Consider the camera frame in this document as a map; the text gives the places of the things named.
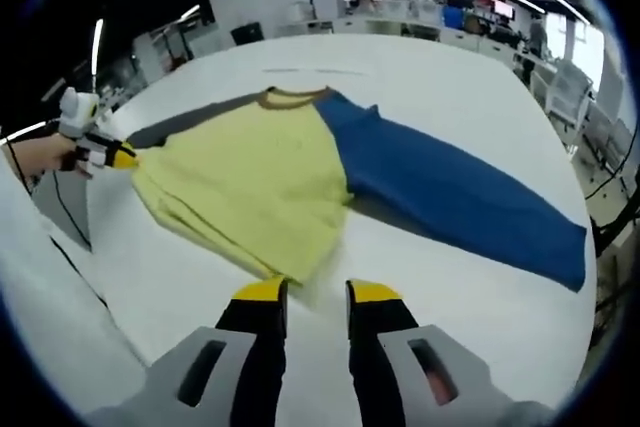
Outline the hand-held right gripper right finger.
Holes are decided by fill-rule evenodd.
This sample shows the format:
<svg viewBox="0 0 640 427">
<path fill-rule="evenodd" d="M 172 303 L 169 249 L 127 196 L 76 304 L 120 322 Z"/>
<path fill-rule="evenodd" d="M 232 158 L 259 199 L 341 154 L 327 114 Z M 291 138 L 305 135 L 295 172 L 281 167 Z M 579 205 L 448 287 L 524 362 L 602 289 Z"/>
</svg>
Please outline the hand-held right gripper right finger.
<svg viewBox="0 0 640 427">
<path fill-rule="evenodd" d="M 488 364 L 390 287 L 346 283 L 349 371 L 365 426 L 547 426 L 550 410 L 497 388 Z"/>
</svg>

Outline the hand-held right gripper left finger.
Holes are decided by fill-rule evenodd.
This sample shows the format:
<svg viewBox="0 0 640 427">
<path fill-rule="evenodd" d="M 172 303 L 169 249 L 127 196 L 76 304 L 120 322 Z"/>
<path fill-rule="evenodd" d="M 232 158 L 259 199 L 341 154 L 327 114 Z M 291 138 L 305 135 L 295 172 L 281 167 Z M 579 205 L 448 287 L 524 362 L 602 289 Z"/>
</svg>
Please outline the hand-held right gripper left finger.
<svg viewBox="0 0 640 427">
<path fill-rule="evenodd" d="M 287 280 L 246 285 L 213 327 L 158 358 L 143 387 L 90 426 L 272 426 L 286 369 Z"/>
</svg>

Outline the person's left hand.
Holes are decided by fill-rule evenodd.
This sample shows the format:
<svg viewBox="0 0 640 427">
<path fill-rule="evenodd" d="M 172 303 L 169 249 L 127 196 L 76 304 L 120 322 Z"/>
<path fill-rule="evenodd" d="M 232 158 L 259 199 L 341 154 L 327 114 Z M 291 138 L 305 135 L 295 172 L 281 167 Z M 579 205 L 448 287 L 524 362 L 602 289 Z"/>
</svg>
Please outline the person's left hand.
<svg viewBox="0 0 640 427">
<path fill-rule="evenodd" d="M 21 166 L 26 175 L 45 171 L 61 171 L 63 158 L 74 153 L 76 143 L 59 134 L 31 139 L 22 143 Z"/>
</svg>

